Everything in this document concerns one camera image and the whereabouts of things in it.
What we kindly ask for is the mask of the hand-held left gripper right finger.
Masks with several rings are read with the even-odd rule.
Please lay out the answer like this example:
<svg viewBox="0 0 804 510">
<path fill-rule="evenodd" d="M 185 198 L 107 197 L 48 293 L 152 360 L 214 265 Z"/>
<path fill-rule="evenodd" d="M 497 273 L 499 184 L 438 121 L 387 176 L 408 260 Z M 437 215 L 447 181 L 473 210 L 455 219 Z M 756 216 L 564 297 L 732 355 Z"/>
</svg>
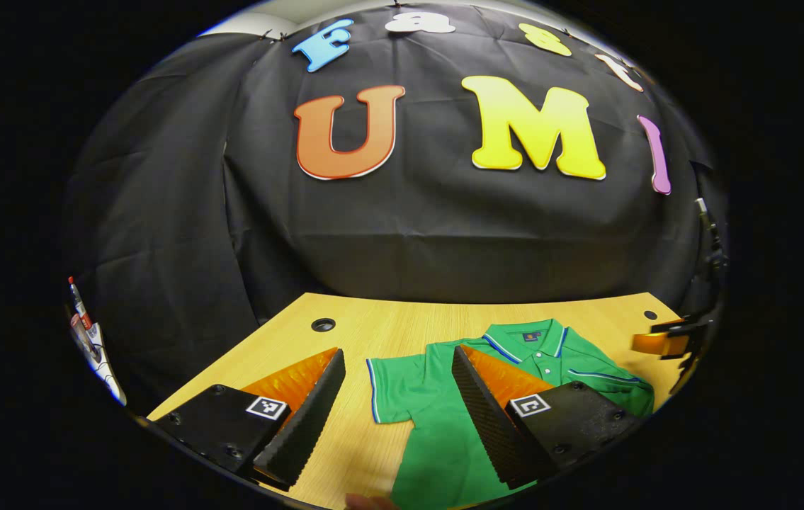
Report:
<svg viewBox="0 0 804 510">
<path fill-rule="evenodd" d="M 511 489 L 589 462 L 641 423 L 584 382 L 550 385 L 470 346 L 457 346 L 451 374 L 499 481 Z"/>
</svg>

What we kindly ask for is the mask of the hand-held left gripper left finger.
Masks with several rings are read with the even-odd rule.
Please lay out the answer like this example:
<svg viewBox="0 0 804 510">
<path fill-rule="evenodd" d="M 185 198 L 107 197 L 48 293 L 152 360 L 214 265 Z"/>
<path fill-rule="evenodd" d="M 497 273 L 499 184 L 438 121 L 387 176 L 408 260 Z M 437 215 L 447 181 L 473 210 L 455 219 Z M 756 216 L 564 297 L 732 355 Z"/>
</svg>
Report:
<svg viewBox="0 0 804 510">
<path fill-rule="evenodd" d="M 311 458 L 345 377 L 343 349 L 334 346 L 242 390 L 210 385 L 150 425 L 218 468 L 288 491 Z"/>
</svg>

